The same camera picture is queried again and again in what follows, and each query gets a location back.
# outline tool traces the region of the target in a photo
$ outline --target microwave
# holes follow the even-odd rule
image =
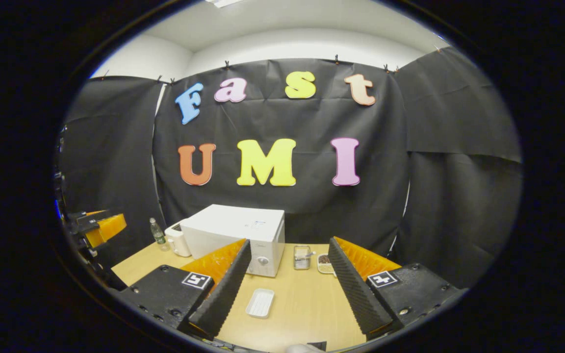
[[[238,239],[249,239],[247,272],[276,277],[284,251],[284,210],[211,205],[180,222],[184,239],[198,259]]]

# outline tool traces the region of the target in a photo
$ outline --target foam letter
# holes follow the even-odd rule
[[[376,98],[368,96],[367,88],[372,87],[372,81],[365,80],[363,75],[356,74],[348,76],[343,79],[343,82],[350,84],[350,90],[352,91],[352,99],[361,105],[373,105],[376,103]]]
[[[239,141],[237,147],[241,150],[241,175],[237,179],[238,185],[254,185],[252,169],[261,185],[265,185],[272,169],[274,176],[269,179],[269,183],[276,187],[296,185],[296,178],[291,174],[291,151],[296,147],[296,141],[292,139],[276,140],[267,157],[256,140]]]
[[[213,143],[200,145],[200,151],[202,152],[202,172],[196,175],[193,173],[193,168],[191,167],[191,159],[193,158],[195,146],[181,146],[178,149],[178,153],[180,154],[180,177],[182,177],[185,183],[189,185],[204,185],[208,183],[213,174],[214,150],[215,145]]]
[[[333,184],[338,187],[352,186],[359,183],[360,179],[355,174],[355,148],[359,141],[351,138],[336,138],[330,141],[337,154],[337,175]]]
[[[289,98],[311,98],[315,94],[315,76],[308,71],[295,71],[287,75],[287,87],[284,92]]]
[[[178,103],[180,110],[182,111],[182,125],[190,122],[200,113],[200,110],[193,106],[200,105],[200,103],[202,103],[200,94],[198,94],[198,92],[202,89],[204,89],[204,85],[199,82],[195,83],[195,85],[192,85],[190,89],[186,90],[178,96],[178,98],[176,98],[176,103]]]
[[[222,89],[215,92],[215,100],[217,102],[240,102],[245,99],[245,86],[247,86],[247,82],[244,79],[229,78],[219,85]]]

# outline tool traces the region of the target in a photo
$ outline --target blue letter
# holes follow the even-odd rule
[[[199,91],[204,88],[204,85],[201,83],[195,83],[195,85],[191,86],[190,89],[186,90],[182,93],[178,98],[176,98],[176,103],[180,106],[180,110],[182,111],[182,125],[193,120],[198,114],[200,110],[194,108],[194,105],[200,105],[202,99],[200,98]]]

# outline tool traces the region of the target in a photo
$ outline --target white ceiling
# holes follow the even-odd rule
[[[243,0],[217,8],[195,4],[148,29],[197,52],[247,34],[291,28],[331,28],[372,34],[423,53],[447,44],[417,22],[373,0]]]

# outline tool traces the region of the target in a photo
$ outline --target water bottle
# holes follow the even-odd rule
[[[158,244],[161,251],[169,251],[170,247],[167,243],[167,240],[164,237],[164,233],[161,230],[160,226],[156,223],[156,220],[150,218],[150,229],[152,230],[152,235],[154,235],[154,239]]]

